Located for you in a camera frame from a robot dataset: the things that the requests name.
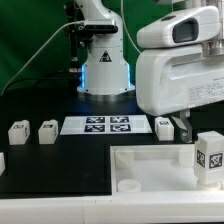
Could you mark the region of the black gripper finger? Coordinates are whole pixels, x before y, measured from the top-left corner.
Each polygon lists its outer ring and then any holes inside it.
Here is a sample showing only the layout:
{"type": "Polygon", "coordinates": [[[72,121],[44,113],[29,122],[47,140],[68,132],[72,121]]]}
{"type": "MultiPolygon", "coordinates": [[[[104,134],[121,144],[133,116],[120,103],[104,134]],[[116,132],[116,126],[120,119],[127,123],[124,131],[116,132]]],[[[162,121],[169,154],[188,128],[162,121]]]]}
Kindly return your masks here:
{"type": "Polygon", "coordinates": [[[181,140],[185,143],[192,142],[192,126],[188,121],[190,110],[182,110],[172,115],[172,119],[180,129],[181,140]]]}

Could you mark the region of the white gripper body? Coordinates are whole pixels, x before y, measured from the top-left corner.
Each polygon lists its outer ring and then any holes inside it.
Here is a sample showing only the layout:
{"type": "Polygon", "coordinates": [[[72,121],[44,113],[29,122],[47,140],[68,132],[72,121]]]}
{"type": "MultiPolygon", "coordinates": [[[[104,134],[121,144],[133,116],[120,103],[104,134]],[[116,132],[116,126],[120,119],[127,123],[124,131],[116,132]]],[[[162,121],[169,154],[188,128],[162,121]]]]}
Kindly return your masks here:
{"type": "Polygon", "coordinates": [[[224,56],[204,57],[200,44],[143,51],[136,63],[139,107],[153,116],[224,100],[224,56]]]}

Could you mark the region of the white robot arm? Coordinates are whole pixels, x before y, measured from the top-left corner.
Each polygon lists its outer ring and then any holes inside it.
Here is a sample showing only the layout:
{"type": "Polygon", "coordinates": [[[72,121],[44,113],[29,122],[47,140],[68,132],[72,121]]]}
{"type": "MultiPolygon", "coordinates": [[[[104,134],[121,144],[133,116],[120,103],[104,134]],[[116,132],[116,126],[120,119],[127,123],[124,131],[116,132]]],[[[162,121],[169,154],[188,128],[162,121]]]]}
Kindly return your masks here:
{"type": "Polygon", "coordinates": [[[206,48],[221,31],[217,6],[193,5],[140,29],[135,84],[123,56],[123,19],[102,0],[73,0],[71,9],[83,15],[77,37],[87,48],[86,62],[76,67],[80,93],[112,98],[135,91],[138,106],[153,116],[224,100],[224,56],[206,48]]]}

